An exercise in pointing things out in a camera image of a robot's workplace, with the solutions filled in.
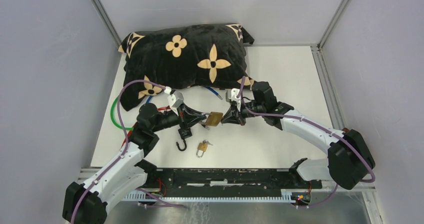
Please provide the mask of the large brass padlock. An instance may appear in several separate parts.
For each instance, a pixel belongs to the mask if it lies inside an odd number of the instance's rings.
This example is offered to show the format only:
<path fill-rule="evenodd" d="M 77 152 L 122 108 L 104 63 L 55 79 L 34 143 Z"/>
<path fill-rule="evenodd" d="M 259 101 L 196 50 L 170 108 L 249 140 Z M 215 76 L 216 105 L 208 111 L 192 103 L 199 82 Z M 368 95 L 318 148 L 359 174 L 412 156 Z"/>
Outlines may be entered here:
<path fill-rule="evenodd" d="M 210 112 L 207 115 L 206 120 L 203 121 L 201 125 L 206 129 L 209 129 L 210 127 L 216 127 L 221 123 L 223 116 L 224 114 L 222 112 Z"/>

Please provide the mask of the blue cable lock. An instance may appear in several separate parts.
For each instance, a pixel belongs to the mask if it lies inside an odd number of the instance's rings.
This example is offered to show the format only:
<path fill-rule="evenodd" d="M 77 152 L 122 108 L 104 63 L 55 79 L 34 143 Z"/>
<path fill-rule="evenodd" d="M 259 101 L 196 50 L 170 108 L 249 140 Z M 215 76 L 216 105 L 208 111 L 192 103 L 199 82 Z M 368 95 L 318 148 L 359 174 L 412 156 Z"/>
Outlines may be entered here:
<path fill-rule="evenodd" d="M 204 88 L 206 88 L 206 89 L 208 89 L 209 91 L 211 91 L 215 96 L 217 96 L 220 100 L 223 100 L 223 98 L 222 98 L 222 96 L 216 91 L 216 90 L 214 90 L 213 88 L 211 88 L 211 87 L 204 87 Z M 151 102 L 151 100 L 152 100 L 152 98 L 153 98 L 153 96 L 149 96 L 148 98 L 147 98 L 147 100 L 146 100 L 146 104 L 147 103 L 150 103 Z"/>

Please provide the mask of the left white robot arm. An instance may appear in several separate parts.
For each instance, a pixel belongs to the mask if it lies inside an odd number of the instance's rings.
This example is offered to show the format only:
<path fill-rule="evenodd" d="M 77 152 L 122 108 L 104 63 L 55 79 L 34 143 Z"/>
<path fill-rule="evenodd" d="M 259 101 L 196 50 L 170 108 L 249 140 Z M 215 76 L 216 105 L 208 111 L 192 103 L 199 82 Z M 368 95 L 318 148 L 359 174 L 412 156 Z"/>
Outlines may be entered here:
<path fill-rule="evenodd" d="M 71 224 L 103 224 L 127 194 L 156 184 L 155 165 L 145 160 L 159 141 L 156 133 L 174 126 L 187 129 L 206 119 L 206 113 L 185 104 L 165 112 L 153 103 L 142 105 L 134 130 L 118 153 L 94 175 L 67 187 L 62 217 Z"/>

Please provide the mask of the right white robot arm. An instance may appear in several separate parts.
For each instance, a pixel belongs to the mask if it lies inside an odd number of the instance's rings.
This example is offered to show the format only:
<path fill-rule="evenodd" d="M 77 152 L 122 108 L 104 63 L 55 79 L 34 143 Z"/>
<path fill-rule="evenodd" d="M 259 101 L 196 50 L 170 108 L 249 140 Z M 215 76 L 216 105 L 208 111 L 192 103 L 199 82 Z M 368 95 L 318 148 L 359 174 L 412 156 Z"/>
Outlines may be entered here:
<path fill-rule="evenodd" d="M 312 144 L 324 154 L 323 159 L 304 158 L 294 164 L 289 183 L 302 188 L 309 181 L 334 181 L 346 190 L 358 183 L 372 183 L 376 177 L 374 158 L 363 138 L 356 130 L 340 130 L 311 120 L 293 106 L 278 101 L 266 81 L 252 87 L 253 99 L 244 96 L 242 89 L 226 91 L 230 107 L 222 124 L 243 126 L 248 118 L 262 117 L 271 127 L 294 134 Z"/>

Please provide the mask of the black padlock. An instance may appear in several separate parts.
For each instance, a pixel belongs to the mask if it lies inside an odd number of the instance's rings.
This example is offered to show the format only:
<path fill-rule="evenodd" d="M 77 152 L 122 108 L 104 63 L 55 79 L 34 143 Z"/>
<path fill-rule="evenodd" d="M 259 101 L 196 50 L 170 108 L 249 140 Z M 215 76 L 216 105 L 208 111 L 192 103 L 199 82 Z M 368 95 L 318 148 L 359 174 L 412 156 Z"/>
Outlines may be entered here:
<path fill-rule="evenodd" d="M 180 152 L 184 152 L 187 149 L 187 142 L 186 139 L 190 138 L 192 136 L 192 131 L 190 128 L 180 128 L 178 130 L 180 139 L 182 141 L 183 147 L 181 147 L 180 143 L 176 142 L 176 147 Z"/>

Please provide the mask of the small brass padlock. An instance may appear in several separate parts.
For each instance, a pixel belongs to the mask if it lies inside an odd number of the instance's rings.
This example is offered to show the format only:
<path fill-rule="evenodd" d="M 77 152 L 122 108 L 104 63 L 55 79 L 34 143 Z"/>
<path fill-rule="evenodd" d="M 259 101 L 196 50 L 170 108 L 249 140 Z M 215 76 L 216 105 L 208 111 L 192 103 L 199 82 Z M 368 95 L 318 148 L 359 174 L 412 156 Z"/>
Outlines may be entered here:
<path fill-rule="evenodd" d="M 198 144 L 197 150 L 196 150 L 196 157 L 202 158 L 207 151 L 209 146 L 212 146 L 213 144 L 210 143 L 208 140 L 203 140 Z"/>

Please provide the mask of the black floral pillow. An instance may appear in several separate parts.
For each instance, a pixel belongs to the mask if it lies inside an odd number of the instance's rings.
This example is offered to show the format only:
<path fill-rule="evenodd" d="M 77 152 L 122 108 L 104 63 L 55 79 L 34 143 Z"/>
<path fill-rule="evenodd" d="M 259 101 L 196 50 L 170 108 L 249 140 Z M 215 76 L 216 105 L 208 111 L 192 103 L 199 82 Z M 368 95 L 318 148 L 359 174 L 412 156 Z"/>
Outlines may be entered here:
<path fill-rule="evenodd" d="M 125 54 L 120 105 L 129 111 L 163 86 L 250 89 L 255 81 L 247 74 L 245 44 L 254 41 L 238 23 L 131 32 L 118 48 Z"/>

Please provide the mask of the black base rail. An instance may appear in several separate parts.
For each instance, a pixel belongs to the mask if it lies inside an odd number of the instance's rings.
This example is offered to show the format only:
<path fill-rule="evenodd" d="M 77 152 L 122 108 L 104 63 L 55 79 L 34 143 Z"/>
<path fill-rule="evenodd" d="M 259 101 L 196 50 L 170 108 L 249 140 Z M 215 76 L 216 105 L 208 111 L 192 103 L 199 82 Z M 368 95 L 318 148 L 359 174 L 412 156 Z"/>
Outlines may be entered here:
<path fill-rule="evenodd" d="M 288 194 L 308 194 L 323 187 L 292 169 L 162 168 L 151 171 L 142 189 L 164 198 L 188 201 L 295 201 Z"/>

